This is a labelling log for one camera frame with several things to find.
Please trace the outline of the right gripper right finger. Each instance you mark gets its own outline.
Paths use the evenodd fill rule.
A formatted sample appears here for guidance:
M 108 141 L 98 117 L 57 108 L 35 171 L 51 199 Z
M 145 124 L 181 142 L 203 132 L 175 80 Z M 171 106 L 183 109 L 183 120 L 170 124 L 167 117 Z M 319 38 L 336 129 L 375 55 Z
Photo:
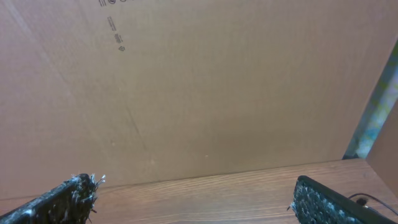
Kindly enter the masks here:
M 369 207 L 372 199 L 397 213 L 391 206 L 372 195 L 356 193 L 345 197 L 306 175 L 298 177 L 293 202 L 288 209 L 305 224 L 397 224 Z

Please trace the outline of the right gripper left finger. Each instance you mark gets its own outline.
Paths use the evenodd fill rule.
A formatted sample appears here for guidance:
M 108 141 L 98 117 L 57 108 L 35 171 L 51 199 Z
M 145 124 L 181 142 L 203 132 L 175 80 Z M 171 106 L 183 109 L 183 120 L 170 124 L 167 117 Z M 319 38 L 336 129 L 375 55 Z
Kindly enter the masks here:
M 1 224 L 82 223 L 90 219 L 97 200 L 96 191 L 106 182 L 95 175 L 79 174 L 41 196 L 1 215 Z

